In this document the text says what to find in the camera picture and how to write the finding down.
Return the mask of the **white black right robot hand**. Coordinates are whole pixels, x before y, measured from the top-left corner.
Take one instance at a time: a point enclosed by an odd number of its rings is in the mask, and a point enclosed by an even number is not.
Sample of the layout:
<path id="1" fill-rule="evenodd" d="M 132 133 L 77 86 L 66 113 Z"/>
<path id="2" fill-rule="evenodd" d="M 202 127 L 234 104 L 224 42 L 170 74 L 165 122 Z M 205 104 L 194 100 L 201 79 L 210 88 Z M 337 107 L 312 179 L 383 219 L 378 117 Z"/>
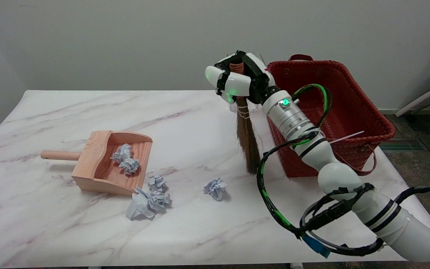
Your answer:
<path id="1" fill-rule="evenodd" d="M 281 91 L 264 62 L 255 54 L 240 50 L 207 66 L 205 78 L 228 103 L 246 98 L 254 104 L 264 104 Z"/>

